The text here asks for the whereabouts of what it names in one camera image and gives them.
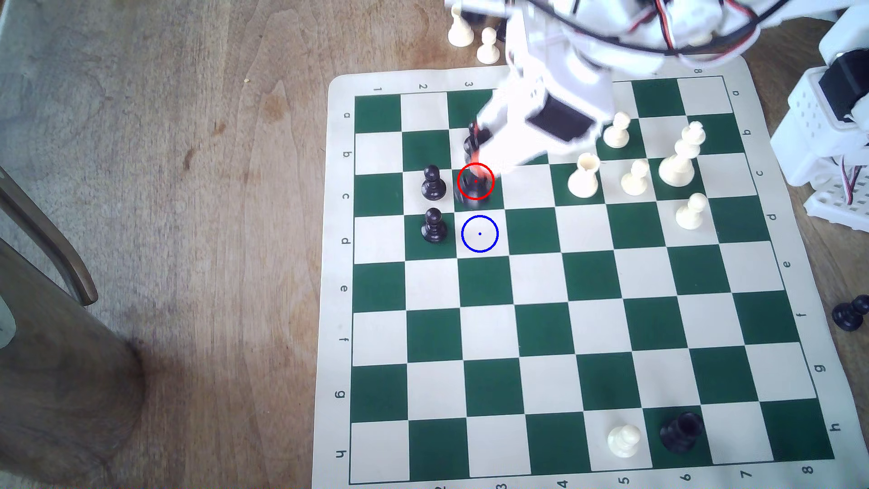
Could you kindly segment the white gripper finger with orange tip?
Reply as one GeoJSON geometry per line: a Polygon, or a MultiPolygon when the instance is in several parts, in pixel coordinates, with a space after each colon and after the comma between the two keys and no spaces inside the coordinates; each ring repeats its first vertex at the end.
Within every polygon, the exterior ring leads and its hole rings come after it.
{"type": "Polygon", "coordinates": [[[485,165],[495,175],[511,172],[538,155],[538,130],[525,122],[507,120],[502,124],[484,125],[474,121],[478,147],[473,161],[485,165]]]}

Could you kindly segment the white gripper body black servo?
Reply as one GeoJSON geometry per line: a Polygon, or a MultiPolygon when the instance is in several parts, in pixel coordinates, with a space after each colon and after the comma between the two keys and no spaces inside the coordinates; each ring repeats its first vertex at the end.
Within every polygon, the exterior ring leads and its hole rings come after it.
{"type": "Polygon", "coordinates": [[[600,136],[603,123],[613,117],[609,77],[587,80],[567,69],[533,72],[527,68],[523,77],[511,76],[506,87],[525,91],[525,123],[538,130],[535,158],[544,152],[563,155],[589,147],[600,136]]]}

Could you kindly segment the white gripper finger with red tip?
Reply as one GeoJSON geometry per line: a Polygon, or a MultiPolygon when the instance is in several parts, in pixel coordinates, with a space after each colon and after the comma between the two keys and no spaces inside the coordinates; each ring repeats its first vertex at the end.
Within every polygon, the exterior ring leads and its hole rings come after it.
{"type": "Polygon", "coordinates": [[[474,119],[471,139],[474,141],[519,141],[525,132],[525,91],[505,87],[493,92],[492,98],[474,119]]]}

